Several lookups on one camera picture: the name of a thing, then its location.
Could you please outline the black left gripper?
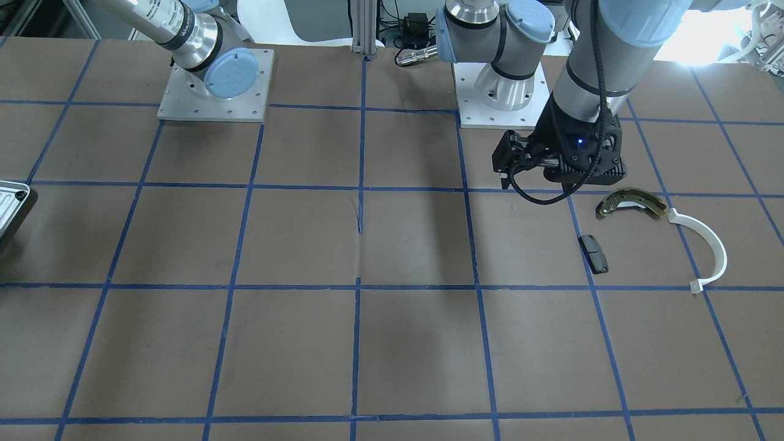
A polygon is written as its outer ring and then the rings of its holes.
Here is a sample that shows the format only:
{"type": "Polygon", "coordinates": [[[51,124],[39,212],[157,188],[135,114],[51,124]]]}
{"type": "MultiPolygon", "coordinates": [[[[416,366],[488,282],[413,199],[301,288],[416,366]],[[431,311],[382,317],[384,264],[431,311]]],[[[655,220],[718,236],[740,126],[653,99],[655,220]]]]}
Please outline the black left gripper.
{"type": "MultiPolygon", "coordinates": [[[[622,128],[619,118],[606,118],[605,140],[601,158],[591,178],[621,178],[622,128]]],[[[583,122],[566,114],[549,98],[529,137],[507,129],[492,154],[493,170],[500,176],[500,185],[507,190],[511,176],[531,170],[540,164],[537,157],[555,158],[555,167],[546,167],[545,178],[582,178],[595,161],[597,124],[583,122]]]]}

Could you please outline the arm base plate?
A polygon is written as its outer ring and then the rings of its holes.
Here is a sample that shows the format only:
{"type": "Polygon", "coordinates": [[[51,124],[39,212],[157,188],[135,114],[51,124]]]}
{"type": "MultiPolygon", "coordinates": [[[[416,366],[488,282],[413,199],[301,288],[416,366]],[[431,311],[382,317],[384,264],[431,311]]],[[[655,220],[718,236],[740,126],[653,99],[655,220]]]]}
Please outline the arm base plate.
{"type": "Polygon", "coordinates": [[[462,128],[534,129],[549,98],[541,65],[524,80],[504,78],[483,62],[457,62],[453,72],[462,128]]]}
{"type": "Polygon", "coordinates": [[[262,123],[275,52],[236,48],[224,53],[203,79],[174,65],[157,117],[180,122],[262,123]]]}

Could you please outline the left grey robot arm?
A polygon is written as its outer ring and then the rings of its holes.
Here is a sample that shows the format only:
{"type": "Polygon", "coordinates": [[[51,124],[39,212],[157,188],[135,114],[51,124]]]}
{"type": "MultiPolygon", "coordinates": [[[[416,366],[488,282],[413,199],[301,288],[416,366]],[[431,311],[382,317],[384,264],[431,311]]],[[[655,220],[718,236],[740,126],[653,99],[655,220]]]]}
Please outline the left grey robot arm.
{"type": "MultiPolygon", "coordinates": [[[[520,172],[541,168],[565,192],[610,186],[627,175],[618,111],[689,1],[568,1],[579,37],[529,136],[509,129],[492,154],[504,189],[520,172]]],[[[447,1],[435,14],[445,62],[482,62],[479,92],[494,108],[520,108],[513,87],[529,86],[555,19],[538,1],[447,1]]]]}

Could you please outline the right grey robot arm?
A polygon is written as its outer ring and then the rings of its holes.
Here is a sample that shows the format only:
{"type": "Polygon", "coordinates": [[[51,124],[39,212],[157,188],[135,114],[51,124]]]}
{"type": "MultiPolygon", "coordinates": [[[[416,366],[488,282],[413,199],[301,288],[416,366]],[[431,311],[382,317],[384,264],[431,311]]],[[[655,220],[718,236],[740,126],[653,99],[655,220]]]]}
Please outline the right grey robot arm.
{"type": "Polygon", "coordinates": [[[238,97],[253,86],[258,62],[251,36],[219,1],[100,1],[109,12],[171,52],[176,65],[214,97],[238,97]]]}

